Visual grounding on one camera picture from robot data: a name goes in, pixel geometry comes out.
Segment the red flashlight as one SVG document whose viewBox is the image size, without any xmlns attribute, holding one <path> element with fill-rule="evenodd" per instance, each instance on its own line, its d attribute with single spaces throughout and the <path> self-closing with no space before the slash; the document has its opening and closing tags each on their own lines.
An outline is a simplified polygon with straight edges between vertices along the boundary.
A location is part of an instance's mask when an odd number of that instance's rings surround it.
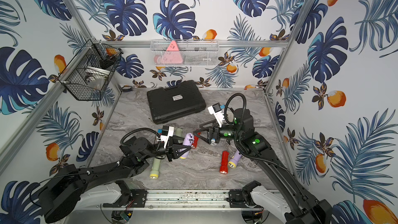
<svg viewBox="0 0 398 224">
<path fill-rule="evenodd" d="M 198 140 L 199 140 L 199 138 L 197 136 L 194 136 L 194 140 L 193 140 L 193 142 L 191 144 L 192 149 L 196 149 L 197 148 Z"/>
<path fill-rule="evenodd" d="M 229 159 L 229 152 L 223 151 L 222 158 L 221 158 L 221 164 L 220 164 L 220 170 L 219 170 L 219 172 L 221 174 L 228 174 L 228 162 L 229 162 L 228 159 Z"/>
</svg>

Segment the purple flashlight front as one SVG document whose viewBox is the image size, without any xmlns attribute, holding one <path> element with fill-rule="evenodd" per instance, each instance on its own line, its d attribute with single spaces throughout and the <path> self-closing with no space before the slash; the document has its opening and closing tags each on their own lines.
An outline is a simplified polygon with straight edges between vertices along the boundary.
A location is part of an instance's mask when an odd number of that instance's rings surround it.
<svg viewBox="0 0 398 224">
<path fill-rule="evenodd" d="M 187 158 L 189 150 L 192 148 L 193 143 L 194 143 L 194 135 L 192 133 L 187 133 L 182 143 L 183 149 L 180 150 L 181 152 L 180 159 Z"/>
</svg>

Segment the green flashlight front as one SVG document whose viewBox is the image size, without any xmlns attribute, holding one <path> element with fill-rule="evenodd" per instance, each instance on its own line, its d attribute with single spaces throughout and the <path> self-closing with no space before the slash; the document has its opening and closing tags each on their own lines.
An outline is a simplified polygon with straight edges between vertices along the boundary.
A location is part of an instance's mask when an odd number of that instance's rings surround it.
<svg viewBox="0 0 398 224">
<path fill-rule="evenodd" d="M 157 178 L 159 178 L 159 174 L 160 174 L 160 163 L 161 163 L 161 160 L 160 160 L 160 159 L 154 158 L 153 164 L 152 164 L 152 168 L 151 168 L 151 171 L 150 171 L 150 175 L 149 175 L 151 179 L 157 179 Z"/>
</svg>

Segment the green flashlight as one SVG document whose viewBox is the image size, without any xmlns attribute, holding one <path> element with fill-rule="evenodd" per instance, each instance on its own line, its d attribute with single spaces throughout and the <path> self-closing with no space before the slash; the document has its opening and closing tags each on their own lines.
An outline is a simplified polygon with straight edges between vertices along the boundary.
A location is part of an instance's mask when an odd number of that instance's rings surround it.
<svg viewBox="0 0 398 224">
<path fill-rule="evenodd" d="M 178 136 L 178 137 L 180 137 L 180 138 L 182 138 L 182 137 L 183 137 L 182 129 L 181 129 L 181 128 L 177 128 L 177 129 L 175 130 L 175 135 Z"/>
<path fill-rule="evenodd" d="M 152 164 L 152 168 L 151 168 L 151 171 L 150 171 L 150 175 L 149 175 L 151 179 L 157 179 L 157 178 L 159 178 L 159 174 L 160 174 L 160 163 L 161 163 L 161 160 L 160 160 L 160 159 L 154 158 L 153 164 Z"/>
</svg>

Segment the red flashlight front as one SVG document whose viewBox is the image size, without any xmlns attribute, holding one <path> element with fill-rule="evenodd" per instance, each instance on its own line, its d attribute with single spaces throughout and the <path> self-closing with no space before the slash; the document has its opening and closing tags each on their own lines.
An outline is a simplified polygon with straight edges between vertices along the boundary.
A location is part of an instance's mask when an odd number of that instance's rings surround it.
<svg viewBox="0 0 398 224">
<path fill-rule="evenodd" d="M 219 172 L 221 174 L 228 174 L 228 162 L 229 162 L 228 159 L 229 159 L 229 152 L 223 151 L 222 158 L 221 158 L 221 164 L 220 164 L 220 170 L 219 170 Z"/>
</svg>

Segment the green flashlight back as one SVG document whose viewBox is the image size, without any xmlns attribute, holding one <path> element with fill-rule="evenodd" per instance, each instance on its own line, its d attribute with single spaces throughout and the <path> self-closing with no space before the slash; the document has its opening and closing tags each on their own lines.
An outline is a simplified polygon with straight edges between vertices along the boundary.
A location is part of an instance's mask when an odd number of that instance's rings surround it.
<svg viewBox="0 0 398 224">
<path fill-rule="evenodd" d="M 178 137 L 180 137 L 180 138 L 182 138 L 182 137 L 183 137 L 182 129 L 181 129 L 181 128 L 177 128 L 177 129 L 175 130 L 175 135 L 178 136 Z"/>
</svg>

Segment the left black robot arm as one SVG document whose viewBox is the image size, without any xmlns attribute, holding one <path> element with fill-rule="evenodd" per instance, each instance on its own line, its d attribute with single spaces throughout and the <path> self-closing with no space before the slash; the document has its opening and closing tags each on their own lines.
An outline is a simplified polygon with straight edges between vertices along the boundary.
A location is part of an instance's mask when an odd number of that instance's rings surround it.
<svg viewBox="0 0 398 224">
<path fill-rule="evenodd" d="M 161 133 L 150 128 L 133 130 L 120 141 L 123 156 L 118 161 L 97 167 L 76 168 L 72 164 L 64 167 L 41 183 L 34 204 L 41 208 L 46 223 L 55 223 L 74 210 L 86 191 L 141 174 L 149 166 L 147 158 L 165 157 L 172 161 L 191 148 L 183 145 L 170 129 Z"/>
</svg>

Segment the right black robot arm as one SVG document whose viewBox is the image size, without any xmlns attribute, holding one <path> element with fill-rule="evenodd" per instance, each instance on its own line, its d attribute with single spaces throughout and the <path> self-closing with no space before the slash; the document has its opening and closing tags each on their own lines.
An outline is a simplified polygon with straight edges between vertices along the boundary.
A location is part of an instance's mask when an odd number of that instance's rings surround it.
<svg viewBox="0 0 398 224">
<path fill-rule="evenodd" d="M 236 97 L 242 99 L 243 106 L 228 115 L 229 103 Z M 237 153 L 253 161 L 281 194 L 276 196 L 261 183 L 253 181 L 242 188 L 241 204 L 263 207 L 286 224 L 331 223 L 331 204 L 327 200 L 318 200 L 305 189 L 284 166 L 266 138 L 255 131 L 254 119 L 242 93 L 233 94 L 225 105 L 210 106 L 208 111 L 215 120 L 202 124 L 194 135 L 210 145 L 217 145 L 221 139 L 234 142 Z"/>
</svg>

